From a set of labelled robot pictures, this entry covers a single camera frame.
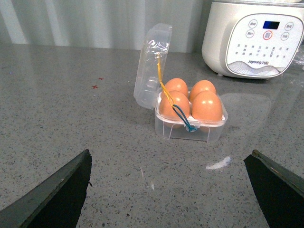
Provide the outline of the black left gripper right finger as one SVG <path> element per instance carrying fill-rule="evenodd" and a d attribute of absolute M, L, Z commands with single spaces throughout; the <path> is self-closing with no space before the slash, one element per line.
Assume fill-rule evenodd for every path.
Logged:
<path fill-rule="evenodd" d="M 253 150 L 244 163 L 269 227 L 302 228 L 304 179 L 258 150 Z"/>

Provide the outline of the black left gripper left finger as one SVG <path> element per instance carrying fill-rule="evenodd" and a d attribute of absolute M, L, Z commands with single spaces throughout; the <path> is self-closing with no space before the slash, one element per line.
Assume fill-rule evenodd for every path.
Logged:
<path fill-rule="evenodd" d="M 75 228 L 90 185 L 88 149 L 0 212 L 2 228 Z"/>

